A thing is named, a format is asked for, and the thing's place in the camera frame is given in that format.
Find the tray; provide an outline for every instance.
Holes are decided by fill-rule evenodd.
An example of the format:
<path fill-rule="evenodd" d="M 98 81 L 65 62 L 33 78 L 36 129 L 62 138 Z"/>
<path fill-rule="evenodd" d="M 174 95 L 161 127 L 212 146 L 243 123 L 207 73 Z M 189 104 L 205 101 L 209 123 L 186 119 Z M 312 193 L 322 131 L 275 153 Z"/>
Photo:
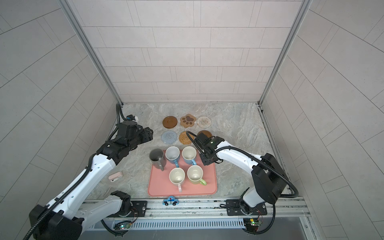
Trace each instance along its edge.
<path fill-rule="evenodd" d="M 148 184 L 148 195 L 150 195 L 151 197 L 210 195 L 214 194 L 217 191 L 215 164 L 204 166 L 201 162 L 199 153 L 197 153 L 196 163 L 203 169 L 203 179 L 207 182 L 207 185 L 204 186 L 202 184 L 192 184 L 187 176 L 187 170 L 192 165 L 188 165 L 185 163 L 183 156 L 181 155 L 181 151 L 182 150 L 180 150 L 179 166 L 185 172 L 185 180 L 184 183 L 181 185 L 183 191 L 179 192 L 177 186 L 173 185 L 170 182 L 169 173 L 176 166 L 167 160 L 167 164 L 164 167 L 164 171 L 161 171 L 160 169 L 157 169 L 152 165 L 151 176 L 149 178 Z"/>

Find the tiled wall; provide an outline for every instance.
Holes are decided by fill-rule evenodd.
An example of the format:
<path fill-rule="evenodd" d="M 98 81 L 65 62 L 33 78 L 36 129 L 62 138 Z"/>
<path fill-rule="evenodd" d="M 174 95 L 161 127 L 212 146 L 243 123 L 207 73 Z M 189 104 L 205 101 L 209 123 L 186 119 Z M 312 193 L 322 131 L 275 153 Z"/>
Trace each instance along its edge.
<path fill-rule="evenodd" d="M 0 1 L 0 239 L 84 169 L 115 102 L 56 0 Z"/>
<path fill-rule="evenodd" d="M 258 101 L 301 4 L 69 3 L 126 103 Z"/>
<path fill-rule="evenodd" d="M 325 239 L 384 237 L 384 2 L 314 0 L 263 104 Z"/>

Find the mug with green handle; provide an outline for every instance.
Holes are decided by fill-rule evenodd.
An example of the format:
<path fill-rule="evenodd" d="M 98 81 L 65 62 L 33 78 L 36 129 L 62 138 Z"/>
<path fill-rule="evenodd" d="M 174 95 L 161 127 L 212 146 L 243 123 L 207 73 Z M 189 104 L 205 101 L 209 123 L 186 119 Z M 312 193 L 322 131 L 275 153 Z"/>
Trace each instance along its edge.
<path fill-rule="evenodd" d="M 207 182 L 203 179 L 203 169 L 198 165 L 192 165 L 187 171 L 188 179 L 193 184 L 206 185 Z"/>

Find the green mug handle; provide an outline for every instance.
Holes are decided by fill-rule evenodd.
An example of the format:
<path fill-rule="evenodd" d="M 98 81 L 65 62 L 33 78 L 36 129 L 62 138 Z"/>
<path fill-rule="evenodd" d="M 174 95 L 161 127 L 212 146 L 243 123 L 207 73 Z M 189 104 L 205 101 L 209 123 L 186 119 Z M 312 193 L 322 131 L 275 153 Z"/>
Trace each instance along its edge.
<path fill-rule="evenodd" d="M 207 182 L 204 181 L 204 179 L 200 179 L 200 183 L 203 184 L 204 186 L 207 184 Z"/>

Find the mug with blue handle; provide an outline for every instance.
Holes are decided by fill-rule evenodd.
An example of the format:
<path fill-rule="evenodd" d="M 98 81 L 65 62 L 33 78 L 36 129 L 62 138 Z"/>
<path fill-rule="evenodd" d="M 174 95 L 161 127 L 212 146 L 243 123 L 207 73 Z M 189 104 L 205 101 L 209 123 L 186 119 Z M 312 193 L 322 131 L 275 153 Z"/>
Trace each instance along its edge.
<path fill-rule="evenodd" d="M 166 150 L 166 158 L 168 159 L 168 161 L 172 164 L 175 164 L 176 167 L 179 167 L 179 159 L 180 159 L 180 150 L 178 147 L 169 147 L 167 150 Z"/>
<path fill-rule="evenodd" d="M 196 165 L 196 149 L 194 147 L 188 146 L 185 147 L 181 153 L 183 155 L 184 161 L 189 165 Z"/>

